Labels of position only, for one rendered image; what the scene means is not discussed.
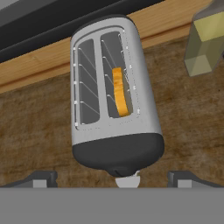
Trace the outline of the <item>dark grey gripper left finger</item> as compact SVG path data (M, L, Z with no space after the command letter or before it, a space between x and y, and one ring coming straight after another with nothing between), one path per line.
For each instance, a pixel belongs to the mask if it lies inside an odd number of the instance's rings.
M2 188L51 188L57 187L58 173L56 171L34 171L24 179L2 185Z

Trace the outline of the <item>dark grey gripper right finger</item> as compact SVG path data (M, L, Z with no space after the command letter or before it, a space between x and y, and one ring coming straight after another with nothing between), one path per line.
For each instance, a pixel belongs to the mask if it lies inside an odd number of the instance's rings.
M221 187L215 184L198 178L190 171L168 171L168 187L174 188L195 188L195 187Z

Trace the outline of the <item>silver and black toaster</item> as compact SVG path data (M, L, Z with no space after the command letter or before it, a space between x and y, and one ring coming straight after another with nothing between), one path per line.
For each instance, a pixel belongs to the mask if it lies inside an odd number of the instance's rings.
M156 163L165 143L142 44L123 15L98 18L70 42L72 150L77 162L128 177ZM129 115L120 117L112 69L122 69Z

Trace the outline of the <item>orange bread slice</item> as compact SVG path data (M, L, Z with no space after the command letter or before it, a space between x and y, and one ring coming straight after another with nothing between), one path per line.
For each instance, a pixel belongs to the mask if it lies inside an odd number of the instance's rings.
M123 71L120 67L112 69L115 105L120 117L130 114L124 95Z

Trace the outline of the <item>olive glass jar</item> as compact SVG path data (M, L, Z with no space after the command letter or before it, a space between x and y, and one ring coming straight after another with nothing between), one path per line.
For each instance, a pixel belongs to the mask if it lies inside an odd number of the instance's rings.
M190 77L211 73L224 54L224 0L213 0L192 18L185 49Z

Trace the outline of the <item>black and grey appliance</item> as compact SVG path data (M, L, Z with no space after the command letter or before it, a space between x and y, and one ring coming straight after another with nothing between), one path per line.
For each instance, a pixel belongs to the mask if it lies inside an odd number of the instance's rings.
M164 0L17 0L0 10L0 63L69 38L108 15L129 15Z

